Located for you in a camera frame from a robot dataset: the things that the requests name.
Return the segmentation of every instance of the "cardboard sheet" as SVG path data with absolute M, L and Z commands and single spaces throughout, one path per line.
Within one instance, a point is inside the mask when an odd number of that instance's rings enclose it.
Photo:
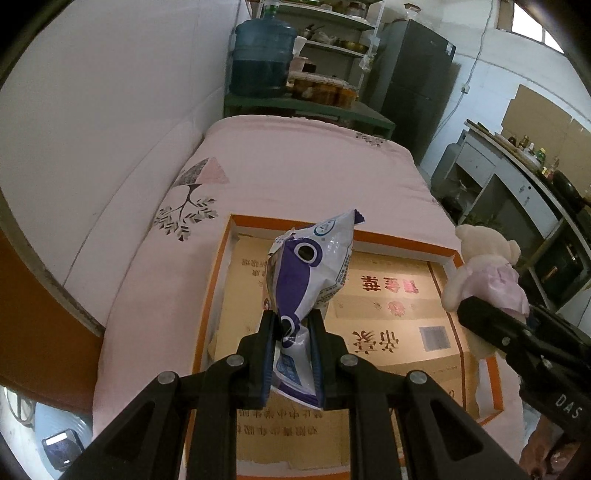
M 583 194 L 591 183 L 591 132 L 543 95 L 520 85 L 502 122 L 502 135 L 518 141 L 529 136 L 546 158 L 558 157 L 558 169 Z
M 240 338 L 258 328 L 271 244 L 246 236 L 236 244 L 215 340 L 216 361 L 234 353 Z M 401 375 L 426 371 L 477 419 L 478 364 L 457 319 L 441 307 L 445 278 L 436 263 L 354 251 L 346 284 L 331 300 L 325 325 L 344 338 L 350 352 L 380 369 Z M 238 412 L 237 458 L 283 461 L 298 470 L 347 465 L 348 435 L 347 412 L 304 408 L 271 393 L 262 411 Z

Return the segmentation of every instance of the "purple and white bag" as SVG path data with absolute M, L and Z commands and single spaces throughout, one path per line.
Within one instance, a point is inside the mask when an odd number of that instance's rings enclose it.
M 353 228 L 364 221 L 351 210 L 277 237 L 267 263 L 271 309 L 281 321 L 275 346 L 272 388 L 305 406 L 319 408 L 310 356 L 310 334 L 302 323 L 312 308 L 326 312 L 328 301 L 345 284 Z

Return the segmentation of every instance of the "cabinet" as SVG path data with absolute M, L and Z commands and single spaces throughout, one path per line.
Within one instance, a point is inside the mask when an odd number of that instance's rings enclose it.
M 481 187 L 487 184 L 495 171 L 494 164 L 468 143 L 464 143 L 456 163 Z
M 507 162 L 499 163 L 495 174 L 517 199 L 543 238 L 558 225 L 558 218 L 531 182 Z

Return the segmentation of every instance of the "barcode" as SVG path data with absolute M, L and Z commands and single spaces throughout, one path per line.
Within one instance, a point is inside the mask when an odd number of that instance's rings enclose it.
M 423 346 L 426 352 L 435 350 L 445 350 L 451 348 L 449 338 L 444 326 L 440 327 L 419 327 L 421 337 L 423 339 Z

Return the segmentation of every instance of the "bowl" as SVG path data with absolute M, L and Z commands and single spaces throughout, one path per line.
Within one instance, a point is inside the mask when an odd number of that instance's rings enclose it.
M 339 40 L 339 47 L 363 54 L 367 53 L 367 51 L 369 50 L 369 47 L 367 45 L 363 45 L 362 43 L 357 43 L 349 40 Z

